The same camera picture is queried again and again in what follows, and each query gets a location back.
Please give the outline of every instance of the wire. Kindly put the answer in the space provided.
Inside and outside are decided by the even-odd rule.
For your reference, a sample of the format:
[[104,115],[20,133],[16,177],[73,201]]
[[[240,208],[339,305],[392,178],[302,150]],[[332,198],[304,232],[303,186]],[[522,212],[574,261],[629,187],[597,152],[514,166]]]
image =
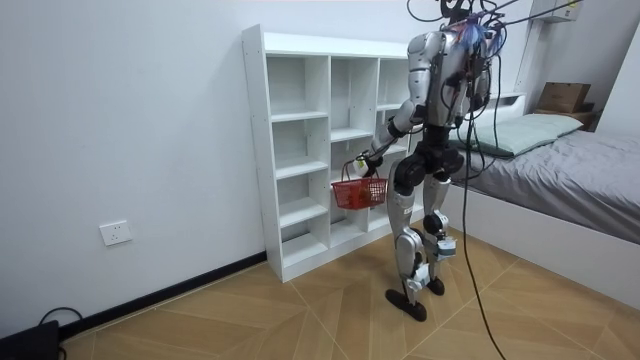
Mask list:
[[[502,92],[502,84],[501,84],[502,83],[502,56],[498,55],[497,58],[498,58],[498,97],[496,98],[496,107],[493,112],[493,138],[495,141],[496,149],[498,149],[498,105],[500,104],[500,98],[502,95],[501,94]],[[483,159],[482,170],[480,170],[477,174],[471,177],[468,177],[468,180],[473,180],[480,177],[480,175],[482,175],[483,172],[487,171],[496,162],[496,157],[494,156],[493,159],[491,160],[491,163],[489,163],[487,167],[484,167],[484,164],[485,164],[484,155],[482,154],[482,149],[480,146],[478,146],[478,153],[480,153],[480,157]]]
[[484,6],[484,3],[488,2],[489,4],[493,5],[494,8],[498,7],[498,4],[494,3],[491,0],[480,0],[480,7],[482,8],[482,10],[487,11],[487,8]]
[[[472,89],[475,89],[475,84],[476,84],[476,77],[472,76],[471,78]],[[474,120],[475,118],[473,116],[473,112],[471,112],[471,121],[469,121],[469,126],[467,130],[467,144],[471,142],[471,131],[472,131]],[[466,154],[467,154],[467,162],[465,166],[464,197],[463,197],[463,204],[462,204],[462,242],[464,246],[464,256],[467,261],[467,267],[469,268],[469,274],[471,275],[471,281],[473,282],[473,290],[476,293],[476,299],[478,300],[478,305],[480,306],[480,313],[482,314],[482,320],[484,321],[484,326],[487,329],[487,334],[489,334],[489,338],[491,339],[491,342],[493,343],[493,346],[495,347],[498,354],[500,354],[500,357],[503,360],[506,360],[506,357],[502,353],[502,350],[500,350],[498,343],[496,343],[496,340],[493,338],[493,334],[491,333],[491,328],[489,327],[487,316],[484,313],[484,306],[482,305],[482,299],[480,298],[480,292],[478,291],[478,284],[476,283],[476,277],[473,274],[471,262],[469,261],[469,253],[467,251],[467,198],[469,193],[469,172],[471,171],[471,161],[470,161],[471,148],[469,146],[467,146],[466,148]]]
[[82,317],[82,314],[80,314],[80,312],[78,312],[78,310],[76,310],[76,309],[72,309],[72,308],[70,308],[70,307],[66,307],[66,306],[61,306],[61,307],[59,307],[59,308],[55,308],[55,309],[49,310],[49,312],[47,312],[46,314],[44,314],[44,316],[42,317],[42,320],[40,320],[40,323],[38,323],[38,326],[40,326],[40,325],[44,324],[44,321],[47,319],[47,317],[49,317],[49,315],[53,314],[53,313],[54,313],[54,312],[56,312],[56,311],[61,311],[61,310],[71,311],[72,313],[74,313],[74,314],[78,315],[78,318],[79,318],[80,320],[84,319],[84,318]]
[[549,10],[547,10],[547,11],[543,11],[543,12],[541,12],[541,13],[538,13],[538,14],[535,14],[535,15],[531,15],[531,16],[529,16],[529,17],[526,17],[526,18],[523,18],[523,19],[520,19],[520,20],[506,22],[506,23],[504,23],[504,25],[503,25],[503,26],[508,26],[508,25],[513,25],[513,24],[518,24],[518,23],[521,23],[521,22],[523,22],[523,21],[527,21],[527,20],[535,19],[535,18],[537,18],[537,17],[539,17],[539,16],[546,15],[546,14],[548,14],[548,13],[554,12],[554,11],[559,10],[559,9],[562,9],[562,8],[565,8],[565,7],[567,7],[567,6],[571,6],[571,5],[573,5],[573,4],[577,4],[577,3],[582,2],[582,1],[583,1],[583,0],[575,0],[575,1],[572,1],[572,2],[567,3],[567,4],[564,4],[564,5],[556,6],[556,7],[554,7],[553,9],[549,9]]
[[440,16],[437,19],[430,19],[430,20],[421,19],[421,18],[419,18],[419,17],[417,17],[417,16],[415,16],[413,14],[413,11],[411,11],[411,6],[409,5],[410,3],[411,3],[411,0],[407,0],[407,11],[409,12],[409,15],[411,15],[412,18],[414,18],[414,19],[416,19],[416,20],[418,20],[420,22],[436,22],[436,21],[440,21],[440,20],[444,19],[444,17],[442,17],[442,16]]

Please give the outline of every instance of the parquet floor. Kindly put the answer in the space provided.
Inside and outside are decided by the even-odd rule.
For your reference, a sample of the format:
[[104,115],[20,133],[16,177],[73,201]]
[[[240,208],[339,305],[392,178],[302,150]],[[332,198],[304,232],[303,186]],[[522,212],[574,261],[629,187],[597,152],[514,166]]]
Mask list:
[[[382,238],[285,284],[262,264],[64,347],[70,360],[499,359],[464,255],[442,267],[443,297],[422,292],[418,323],[384,298],[400,290],[392,246]],[[469,254],[508,359],[640,359],[640,311],[479,240]]]

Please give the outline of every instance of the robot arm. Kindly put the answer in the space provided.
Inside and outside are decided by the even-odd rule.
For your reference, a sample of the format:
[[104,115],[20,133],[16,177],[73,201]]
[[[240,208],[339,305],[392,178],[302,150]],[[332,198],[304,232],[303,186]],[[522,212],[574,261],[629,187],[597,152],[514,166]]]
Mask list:
[[398,114],[390,118],[388,124],[376,131],[371,149],[363,152],[354,162],[358,175],[373,175],[375,169],[382,165],[382,156],[389,146],[410,133],[415,126],[423,124],[429,99],[431,67],[442,48],[443,35],[439,32],[416,36],[409,43],[409,99],[402,103]]

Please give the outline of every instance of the gray pillow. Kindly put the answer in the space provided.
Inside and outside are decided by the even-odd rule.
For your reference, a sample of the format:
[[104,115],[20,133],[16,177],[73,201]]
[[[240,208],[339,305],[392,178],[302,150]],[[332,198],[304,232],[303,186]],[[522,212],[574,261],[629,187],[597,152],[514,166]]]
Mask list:
[[562,115],[532,114],[497,124],[496,148],[493,125],[479,126],[477,147],[483,153],[498,157],[514,157],[556,141],[577,130],[582,123]]

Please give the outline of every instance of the gray bedsheet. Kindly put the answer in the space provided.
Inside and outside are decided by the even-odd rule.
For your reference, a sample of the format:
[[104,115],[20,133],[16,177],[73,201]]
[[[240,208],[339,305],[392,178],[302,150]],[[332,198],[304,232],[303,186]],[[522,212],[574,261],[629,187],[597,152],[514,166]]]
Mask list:
[[[480,156],[474,153],[471,163],[480,168]],[[469,184],[492,197],[640,244],[639,140],[576,131],[515,159],[498,159]]]

